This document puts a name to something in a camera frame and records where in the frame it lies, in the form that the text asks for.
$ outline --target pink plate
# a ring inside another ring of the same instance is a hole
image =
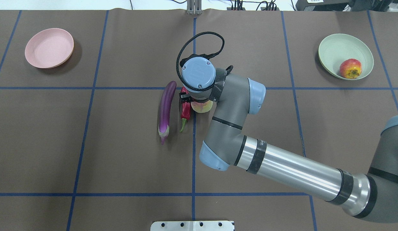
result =
[[[64,63],[73,51],[72,35],[59,28],[43,30],[26,44],[25,58],[34,67],[52,68]]]

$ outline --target red chili pepper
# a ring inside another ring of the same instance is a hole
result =
[[[182,90],[180,92],[185,92],[186,94],[189,94],[189,92],[184,87],[182,87]],[[182,113],[180,114],[180,118],[182,119],[182,129],[180,130],[180,132],[183,131],[186,122],[190,120],[190,108],[190,102],[183,102]]]

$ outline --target white bracket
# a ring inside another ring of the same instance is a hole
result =
[[[154,222],[150,231],[234,231],[234,221]]]
[[[202,0],[187,0],[187,14],[201,15],[202,14]]]

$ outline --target apple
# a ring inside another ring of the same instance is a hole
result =
[[[361,74],[361,62],[351,58],[340,65],[340,74],[346,79],[355,79]]]
[[[213,101],[207,101],[205,103],[191,102],[192,109],[197,113],[206,113],[212,109]]]

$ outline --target purple eggplant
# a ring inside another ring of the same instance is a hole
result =
[[[159,136],[162,139],[162,145],[165,139],[169,136],[169,119],[171,115],[172,99],[174,98],[174,91],[176,90],[176,82],[168,83],[162,94],[162,99],[159,106]]]

